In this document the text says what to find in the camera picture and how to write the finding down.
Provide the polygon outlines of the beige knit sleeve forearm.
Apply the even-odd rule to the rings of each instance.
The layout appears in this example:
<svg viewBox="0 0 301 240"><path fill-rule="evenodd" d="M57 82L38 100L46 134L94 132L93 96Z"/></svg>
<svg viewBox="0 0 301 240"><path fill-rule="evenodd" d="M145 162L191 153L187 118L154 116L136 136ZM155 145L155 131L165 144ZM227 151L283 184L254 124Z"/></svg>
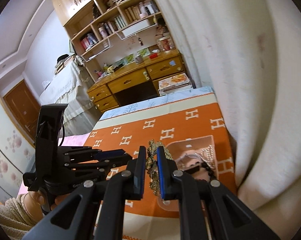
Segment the beige knit sleeve forearm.
<svg viewBox="0 0 301 240"><path fill-rule="evenodd" d="M10 239L22 239L40 221L34 220L25 210L26 194L10 198L0 205L0 226Z"/></svg>

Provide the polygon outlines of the person's left hand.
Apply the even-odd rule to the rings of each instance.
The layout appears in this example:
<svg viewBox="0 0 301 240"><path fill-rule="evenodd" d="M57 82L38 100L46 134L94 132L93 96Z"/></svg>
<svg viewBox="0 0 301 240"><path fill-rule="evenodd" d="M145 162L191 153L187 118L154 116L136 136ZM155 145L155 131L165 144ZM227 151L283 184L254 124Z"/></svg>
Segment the person's left hand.
<svg viewBox="0 0 301 240"><path fill-rule="evenodd" d="M25 210L37 222L44 217L41 209L44 204L46 204L46 200L40 191L29 191L24 197Z"/></svg>

